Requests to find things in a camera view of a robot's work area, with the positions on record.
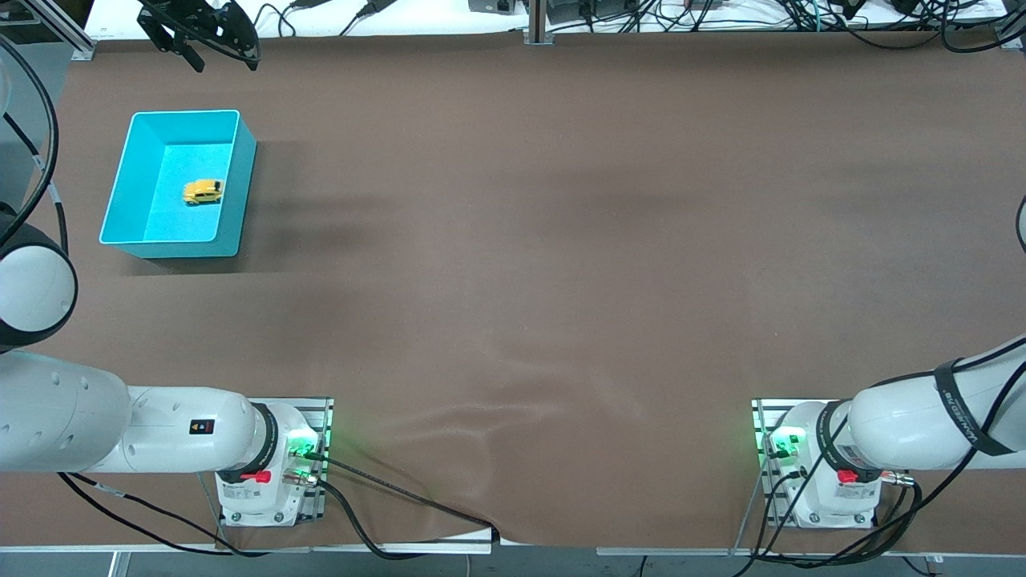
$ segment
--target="black velcro strap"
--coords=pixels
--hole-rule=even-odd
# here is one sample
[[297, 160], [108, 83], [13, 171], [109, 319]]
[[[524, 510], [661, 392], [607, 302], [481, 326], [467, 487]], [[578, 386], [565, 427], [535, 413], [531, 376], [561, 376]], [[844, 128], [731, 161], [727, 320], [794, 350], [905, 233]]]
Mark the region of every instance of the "black velcro strap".
[[956, 358], [934, 369], [934, 379], [937, 380], [937, 392], [941, 395], [941, 403], [944, 410], [951, 417], [951, 422], [958, 427], [958, 430], [965, 435], [965, 440], [980, 453], [996, 457], [1015, 453], [1008, 447], [997, 443], [992, 437], [983, 432], [980, 425], [976, 423], [973, 414], [965, 407], [961, 393], [958, 392], [958, 385], [955, 383], [954, 366], [961, 360]]

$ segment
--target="metal connector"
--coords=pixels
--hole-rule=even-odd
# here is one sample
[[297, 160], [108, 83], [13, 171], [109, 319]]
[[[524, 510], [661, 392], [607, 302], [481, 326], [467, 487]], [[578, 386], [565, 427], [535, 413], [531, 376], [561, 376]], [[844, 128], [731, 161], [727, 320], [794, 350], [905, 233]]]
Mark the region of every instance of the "metal connector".
[[320, 482], [320, 477], [314, 473], [308, 473], [306, 471], [289, 470], [285, 471], [285, 474], [281, 476], [282, 483], [287, 483], [288, 485], [300, 485], [302, 487], [317, 487], [317, 483]]
[[899, 487], [912, 487], [915, 485], [915, 479], [912, 478], [912, 475], [895, 471], [881, 472], [880, 480], [890, 485], [897, 485]]

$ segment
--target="red button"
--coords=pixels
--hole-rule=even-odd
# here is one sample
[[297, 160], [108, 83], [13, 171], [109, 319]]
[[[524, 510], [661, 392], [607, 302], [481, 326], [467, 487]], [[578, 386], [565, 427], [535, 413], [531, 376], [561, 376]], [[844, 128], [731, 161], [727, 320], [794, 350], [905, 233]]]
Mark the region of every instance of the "red button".
[[254, 473], [242, 473], [242, 478], [251, 478], [256, 483], [271, 483], [271, 471], [256, 471]]
[[847, 469], [841, 469], [837, 471], [837, 480], [841, 483], [855, 483], [859, 480], [859, 473]]

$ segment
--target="black label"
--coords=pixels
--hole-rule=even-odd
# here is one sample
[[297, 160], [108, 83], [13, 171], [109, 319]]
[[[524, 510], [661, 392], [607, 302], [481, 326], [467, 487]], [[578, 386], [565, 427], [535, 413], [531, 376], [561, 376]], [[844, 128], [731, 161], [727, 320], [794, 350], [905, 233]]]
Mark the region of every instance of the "black label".
[[193, 419], [189, 423], [189, 434], [213, 434], [213, 419]]

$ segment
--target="white round joint cap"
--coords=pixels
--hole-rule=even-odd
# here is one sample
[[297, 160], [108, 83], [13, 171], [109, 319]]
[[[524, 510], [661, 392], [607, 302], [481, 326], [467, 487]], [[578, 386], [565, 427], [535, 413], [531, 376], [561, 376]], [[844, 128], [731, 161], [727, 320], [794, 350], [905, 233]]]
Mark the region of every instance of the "white round joint cap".
[[21, 246], [0, 259], [0, 320], [38, 333], [58, 324], [75, 302], [75, 273], [48, 246]]

